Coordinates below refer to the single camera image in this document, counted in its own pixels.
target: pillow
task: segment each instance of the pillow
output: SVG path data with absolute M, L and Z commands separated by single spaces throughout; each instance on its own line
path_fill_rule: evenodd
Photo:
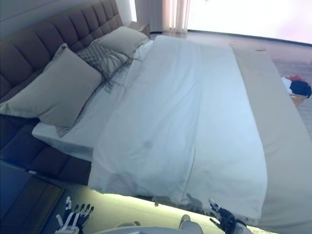
M 148 41 L 145 34 L 123 26 L 96 40 L 96 42 L 130 58 L 133 57 L 133 53 L 140 45 Z
M 63 44 L 41 75 L 0 104 L 0 113 L 71 127 L 100 83 L 101 74 Z
M 103 84 L 111 90 L 114 74 L 128 61 L 128 57 L 99 43 L 92 43 L 77 55 L 103 75 Z

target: clothes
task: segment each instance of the clothes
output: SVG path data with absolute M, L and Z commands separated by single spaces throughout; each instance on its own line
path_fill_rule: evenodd
M 286 77 L 286 79 L 289 79 L 289 80 L 291 80 L 291 81 L 297 81 L 297 80 L 299 80 L 299 81 L 306 82 L 306 80 L 305 80 L 304 78 L 302 78 L 301 76 L 299 76 L 299 75 L 294 75 L 294 76 Z
M 285 88 L 287 89 L 287 92 L 288 92 L 289 94 L 292 94 L 293 92 L 292 92 L 292 90 L 290 89 L 290 86 L 291 86 L 291 84 L 292 84 L 292 81 L 291 81 L 290 79 L 286 78 L 286 77 L 282 77 L 282 81 L 283 81 L 283 83 L 284 83 Z
M 311 96 L 311 86 L 308 85 L 305 81 L 296 80 L 293 81 L 290 89 L 292 93 L 299 95 L 308 95 L 308 98 Z

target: white bedsheet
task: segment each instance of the white bedsheet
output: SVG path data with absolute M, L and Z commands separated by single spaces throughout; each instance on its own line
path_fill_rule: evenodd
M 158 36 L 141 68 L 95 147 L 89 186 L 206 211 L 212 198 L 256 224 L 267 171 L 231 49 Z
M 34 137 L 46 142 L 61 152 L 92 161 L 93 147 L 98 141 L 102 127 L 107 121 L 114 106 L 122 99 L 125 88 L 136 78 L 141 61 L 145 58 L 153 41 L 139 47 L 134 60 L 129 68 L 117 73 L 114 80 L 122 84 L 115 85 L 109 94 L 104 89 L 100 89 L 86 108 L 81 120 L 65 136 L 59 137 L 55 126 L 39 122 L 32 131 Z
M 267 188 L 264 152 L 245 85 L 230 47 L 203 46 L 205 78 L 195 157 L 186 194 L 210 212 L 208 198 L 257 224 Z

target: side table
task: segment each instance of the side table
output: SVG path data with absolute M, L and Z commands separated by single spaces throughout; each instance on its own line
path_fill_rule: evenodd
M 128 28 L 132 28 L 137 30 L 141 33 L 144 33 L 149 39 L 151 39 L 151 32 L 150 32 L 150 24 L 143 23 L 143 22 L 131 22 L 127 25 Z

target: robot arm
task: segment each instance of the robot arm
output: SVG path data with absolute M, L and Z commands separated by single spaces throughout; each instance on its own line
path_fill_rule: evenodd
M 253 234 L 242 221 L 235 218 L 235 216 L 226 209 L 219 207 L 213 200 L 209 199 L 210 206 L 214 212 L 219 223 L 210 219 L 219 229 L 223 230 L 225 234 Z

